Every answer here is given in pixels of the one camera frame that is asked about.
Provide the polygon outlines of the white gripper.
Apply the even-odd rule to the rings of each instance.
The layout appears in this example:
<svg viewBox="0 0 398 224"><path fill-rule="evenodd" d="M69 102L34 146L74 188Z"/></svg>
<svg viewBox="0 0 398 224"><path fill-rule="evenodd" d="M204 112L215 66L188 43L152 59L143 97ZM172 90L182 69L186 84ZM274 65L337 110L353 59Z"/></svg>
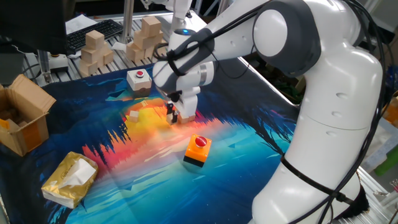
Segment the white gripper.
<svg viewBox="0 0 398 224"><path fill-rule="evenodd" d="M199 86L182 90L182 94L176 102L176 109L179 111L181 116L187 118L195 115L198 104L197 94L200 92L201 90ZM178 121L178 111L174 111L174 105L172 103L167 104L167 114L173 114L173 124Z"/></svg>

